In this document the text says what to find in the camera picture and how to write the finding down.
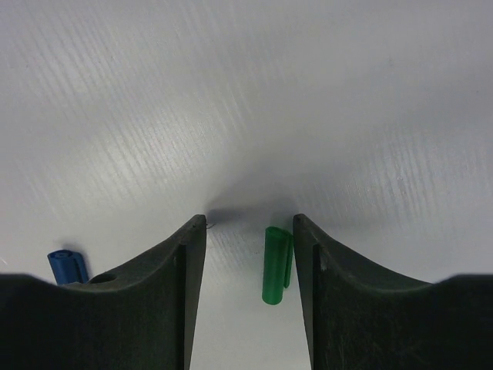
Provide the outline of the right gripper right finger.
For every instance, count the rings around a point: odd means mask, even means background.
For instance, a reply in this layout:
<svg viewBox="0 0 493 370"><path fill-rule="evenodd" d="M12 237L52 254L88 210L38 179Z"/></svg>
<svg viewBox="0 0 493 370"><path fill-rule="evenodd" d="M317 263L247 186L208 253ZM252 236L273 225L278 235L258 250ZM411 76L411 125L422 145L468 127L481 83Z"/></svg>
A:
<svg viewBox="0 0 493 370"><path fill-rule="evenodd" d="M389 270L293 218L313 369L490 369L492 277L428 283Z"/></svg>

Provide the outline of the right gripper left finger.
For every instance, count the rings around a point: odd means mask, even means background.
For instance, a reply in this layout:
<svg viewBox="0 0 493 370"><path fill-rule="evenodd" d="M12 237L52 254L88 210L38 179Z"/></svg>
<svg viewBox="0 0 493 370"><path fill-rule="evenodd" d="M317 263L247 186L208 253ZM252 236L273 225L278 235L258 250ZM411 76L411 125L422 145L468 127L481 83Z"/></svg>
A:
<svg viewBox="0 0 493 370"><path fill-rule="evenodd" d="M196 215L85 284L1 277L3 369L188 369L206 252Z"/></svg>

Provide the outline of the blue pen cap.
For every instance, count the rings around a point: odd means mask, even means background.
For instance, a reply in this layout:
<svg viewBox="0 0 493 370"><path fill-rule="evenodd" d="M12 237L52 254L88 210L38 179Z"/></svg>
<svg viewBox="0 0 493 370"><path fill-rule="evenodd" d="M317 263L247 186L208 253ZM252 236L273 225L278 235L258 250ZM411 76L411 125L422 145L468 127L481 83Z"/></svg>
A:
<svg viewBox="0 0 493 370"><path fill-rule="evenodd" d="M57 285L89 281L84 257L75 251L58 250L47 255Z"/></svg>

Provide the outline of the green pen cap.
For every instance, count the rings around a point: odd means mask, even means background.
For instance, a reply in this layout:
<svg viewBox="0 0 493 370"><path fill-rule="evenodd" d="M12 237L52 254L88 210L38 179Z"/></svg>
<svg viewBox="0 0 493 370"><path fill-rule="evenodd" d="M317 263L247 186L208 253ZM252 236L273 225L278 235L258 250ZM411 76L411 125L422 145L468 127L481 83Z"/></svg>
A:
<svg viewBox="0 0 493 370"><path fill-rule="evenodd" d="M290 286L293 264L293 236L287 230L269 226L265 230L262 299L277 305Z"/></svg>

